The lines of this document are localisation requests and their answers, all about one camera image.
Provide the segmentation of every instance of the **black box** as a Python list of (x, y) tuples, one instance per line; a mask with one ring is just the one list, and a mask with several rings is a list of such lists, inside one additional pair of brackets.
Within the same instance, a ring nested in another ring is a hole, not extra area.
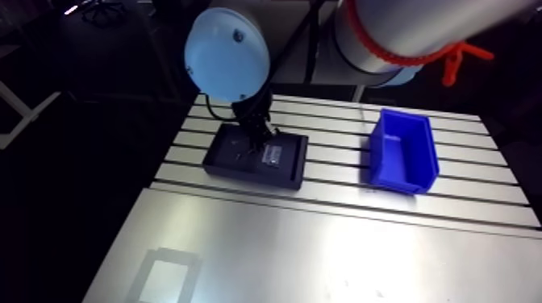
[(299, 189), (308, 142), (305, 135), (280, 133), (266, 143), (263, 151), (249, 153), (243, 131), (237, 125), (223, 123), (202, 164), (211, 175)]

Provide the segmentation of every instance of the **orange clamp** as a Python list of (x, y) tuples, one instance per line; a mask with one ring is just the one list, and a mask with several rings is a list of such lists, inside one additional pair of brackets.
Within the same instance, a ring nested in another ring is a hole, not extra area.
[(492, 60), (494, 58), (493, 53), (467, 44), (465, 41), (455, 44), (446, 54), (444, 76), (442, 77), (442, 84), (444, 86), (450, 87), (456, 83), (457, 72), (463, 61), (463, 52), (468, 52), (483, 60)]

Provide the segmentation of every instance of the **blue storage bin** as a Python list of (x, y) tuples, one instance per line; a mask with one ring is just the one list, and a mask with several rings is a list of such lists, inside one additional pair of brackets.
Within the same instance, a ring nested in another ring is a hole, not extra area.
[(429, 119), (382, 110), (370, 136), (370, 180), (403, 193), (426, 193), (439, 175)]

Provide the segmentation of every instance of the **office chair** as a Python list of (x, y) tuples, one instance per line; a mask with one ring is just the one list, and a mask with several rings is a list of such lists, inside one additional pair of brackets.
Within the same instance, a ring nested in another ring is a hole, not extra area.
[[(126, 8), (122, 2), (104, 2), (103, 0), (91, 0), (91, 4), (86, 7), (82, 12), (82, 19), (86, 22), (98, 23), (97, 17), (99, 15), (104, 15), (106, 18), (109, 18), (109, 14), (113, 13), (117, 18), (121, 17), (125, 12)], [(92, 13), (92, 17), (87, 18), (87, 14)]]

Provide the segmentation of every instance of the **aluminum table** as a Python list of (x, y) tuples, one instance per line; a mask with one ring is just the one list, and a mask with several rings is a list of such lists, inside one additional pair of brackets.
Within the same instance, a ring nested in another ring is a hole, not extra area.
[(84, 302), (542, 301), (540, 223), (479, 117), (400, 109), (430, 117), (439, 156), (411, 197), (365, 183), (382, 106), (273, 99), (309, 136), (301, 189), (205, 174), (220, 122), (198, 97)]

